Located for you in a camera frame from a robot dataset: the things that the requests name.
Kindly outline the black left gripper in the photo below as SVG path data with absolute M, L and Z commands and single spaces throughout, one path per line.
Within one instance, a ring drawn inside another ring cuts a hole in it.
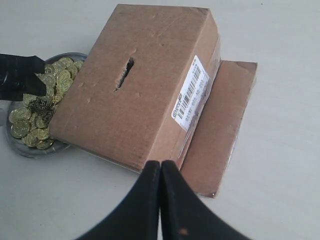
M 46 84 L 36 74 L 45 73 L 46 62 L 38 56 L 0 54 L 0 99 L 21 101 L 23 94 L 45 96 Z

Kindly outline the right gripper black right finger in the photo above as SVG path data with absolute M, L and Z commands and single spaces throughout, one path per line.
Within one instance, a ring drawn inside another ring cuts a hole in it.
M 161 164 L 160 216 L 164 240 L 245 240 L 192 191 L 176 164 Z

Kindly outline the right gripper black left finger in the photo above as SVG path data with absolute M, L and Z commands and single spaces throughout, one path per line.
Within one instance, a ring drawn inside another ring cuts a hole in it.
M 161 165 L 148 161 L 120 204 L 79 240 L 156 240 Z

